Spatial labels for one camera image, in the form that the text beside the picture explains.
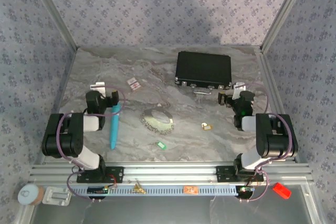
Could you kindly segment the red plastic block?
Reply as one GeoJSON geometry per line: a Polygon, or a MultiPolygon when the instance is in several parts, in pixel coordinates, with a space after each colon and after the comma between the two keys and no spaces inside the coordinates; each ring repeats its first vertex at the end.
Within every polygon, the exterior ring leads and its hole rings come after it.
{"type": "Polygon", "coordinates": [[[275,183],[272,189],[283,199],[289,199],[291,196],[291,190],[281,183],[275,183]]]}

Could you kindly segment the turquoise plastic pen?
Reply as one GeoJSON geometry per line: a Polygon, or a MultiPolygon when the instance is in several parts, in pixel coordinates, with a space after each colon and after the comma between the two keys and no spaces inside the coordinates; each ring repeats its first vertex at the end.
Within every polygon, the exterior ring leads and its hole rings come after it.
{"type": "Polygon", "coordinates": [[[121,104],[118,103],[114,105],[111,109],[111,126],[110,126],[110,148],[115,149],[117,139],[118,139],[118,129],[119,129],[119,111],[121,109],[121,104]]]}

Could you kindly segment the grey metal bracket plate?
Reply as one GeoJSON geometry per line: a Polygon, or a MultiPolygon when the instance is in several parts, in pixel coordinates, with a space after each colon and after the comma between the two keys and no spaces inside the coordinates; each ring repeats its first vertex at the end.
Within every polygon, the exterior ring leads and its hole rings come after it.
{"type": "Polygon", "coordinates": [[[68,188],[47,187],[42,203],[45,205],[68,206],[72,193],[68,188]]]}

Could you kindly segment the gold triangular piece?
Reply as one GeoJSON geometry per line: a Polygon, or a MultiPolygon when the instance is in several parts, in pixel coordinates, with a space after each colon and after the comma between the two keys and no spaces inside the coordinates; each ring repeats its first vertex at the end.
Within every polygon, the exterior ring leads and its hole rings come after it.
{"type": "Polygon", "coordinates": [[[146,194],[145,189],[139,183],[136,183],[134,185],[133,192],[136,194],[144,194],[144,195],[146,194]]]}

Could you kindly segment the aluminium side rail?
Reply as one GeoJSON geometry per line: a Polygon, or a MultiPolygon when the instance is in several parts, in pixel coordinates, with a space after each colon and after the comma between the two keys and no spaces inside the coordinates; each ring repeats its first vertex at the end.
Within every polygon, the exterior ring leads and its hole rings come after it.
{"type": "Polygon", "coordinates": [[[68,161],[71,161],[73,157],[78,157],[79,147],[82,146],[83,142],[82,133],[76,129],[77,126],[82,126],[83,120],[77,115],[72,119],[71,114],[59,112],[76,54],[77,52],[74,53],[73,58],[67,65],[65,77],[61,81],[60,98],[56,103],[56,112],[49,116],[41,143],[41,151],[45,156],[64,158],[68,161]]]}
{"type": "Polygon", "coordinates": [[[270,65],[267,58],[263,55],[260,48],[255,49],[255,54],[257,57],[257,62],[261,72],[264,87],[266,88],[268,94],[268,103],[270,106],[269,111],[278,116],[285,115],[285,111],[281,102],[281,98],[271,72],[270,65]]]}

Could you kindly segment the aluminium frame post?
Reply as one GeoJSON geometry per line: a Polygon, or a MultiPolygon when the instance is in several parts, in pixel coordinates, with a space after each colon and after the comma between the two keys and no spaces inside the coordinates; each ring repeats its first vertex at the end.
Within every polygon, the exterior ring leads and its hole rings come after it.
{"type": "Polygon", "coordinates": [[[262,44],[260,45],[260,50],[263,54],[265,54],[270,46],[272,45],[273,41],[275,40],[276,36],[278,35],[281,27],[286,21],[291,9],[293,8],[294,4],[297,0],[284,0],[274,21],[272,22],[267,35],[265,36],[262,44]]]}
{"type": "Polygon", "coordinates": [[[77,52],[77,45],[74,41],[69,29],[67,28],[60,12],[58,11],[55,3],[53,0],[41,0],[43,5],[45,6],[46,10],[48,11],[48,14],[50,18],[55,23],[57,29],[59,30],[61,36],[63,37],[65,43],[67,46],[74,52],[77,52]]]}

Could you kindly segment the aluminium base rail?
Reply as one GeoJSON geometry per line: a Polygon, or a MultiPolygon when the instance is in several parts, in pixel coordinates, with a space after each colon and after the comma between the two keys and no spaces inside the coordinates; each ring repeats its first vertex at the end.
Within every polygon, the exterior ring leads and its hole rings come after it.
{"type": "MultiPolygon", "coordinates": [[[[123,183],[152,185],[217,185],[216,167],[229,162],[108,162],[108,166],[122,166],[123,183]]],[[[72,165],[67,162],[46,162],[34,165],[28,181],[43,186],[65,186],[72,165]]],[[[263,167],[269,183],[284,185],[312,184],[313,177],[307,163],[293,160],[273,162],[263,167]]]]}

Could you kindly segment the silver keyring plate with rings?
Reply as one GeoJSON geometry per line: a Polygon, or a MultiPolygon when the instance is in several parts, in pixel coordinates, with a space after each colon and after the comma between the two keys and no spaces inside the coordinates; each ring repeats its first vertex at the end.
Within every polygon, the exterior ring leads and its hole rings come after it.
{"type": "Polygon", "coordinates": [[[140,121],[147,129],[160,135],[167,135],[174,130],[172,114],[160,106],[144,110],[144,112],[140,115],[140,121]],[[164,123],[156,119],[153,116],[154,111],[163,113],[168,118],[169,122],[164,123]]]}

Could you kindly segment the small red white card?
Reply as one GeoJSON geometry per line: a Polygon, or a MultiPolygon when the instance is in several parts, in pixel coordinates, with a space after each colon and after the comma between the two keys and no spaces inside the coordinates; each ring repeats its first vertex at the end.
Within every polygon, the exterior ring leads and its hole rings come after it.
{"type": "Polygon", "coordinates": [[[139,81],[135,77],[129,79],[127,81],[127,83],[130,86],[132,91],[135,91],[135,90],[141,88],[141,85],[140,85],[139,81]]]}

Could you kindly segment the black aluminium case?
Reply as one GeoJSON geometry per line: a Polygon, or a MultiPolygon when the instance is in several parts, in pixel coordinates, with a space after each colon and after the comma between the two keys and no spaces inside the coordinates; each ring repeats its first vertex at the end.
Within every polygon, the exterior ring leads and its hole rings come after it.
{"type": "Polygon", "coordinates": [[[232,61],[228,55],[180,51],[175,84],[178,86],[228,90],[232,87],[232,61]]]}

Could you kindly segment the white tape roll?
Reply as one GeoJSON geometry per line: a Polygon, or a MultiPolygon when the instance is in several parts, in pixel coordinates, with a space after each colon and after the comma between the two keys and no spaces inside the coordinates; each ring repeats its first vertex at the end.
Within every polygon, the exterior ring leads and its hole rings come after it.
{"type": "Polygon", "coordinates": [[[45,194],[43,187],[35,184],[25,185],[18,193],[17,199],[21,205],[38,205],[42,202],[45,194]]]}

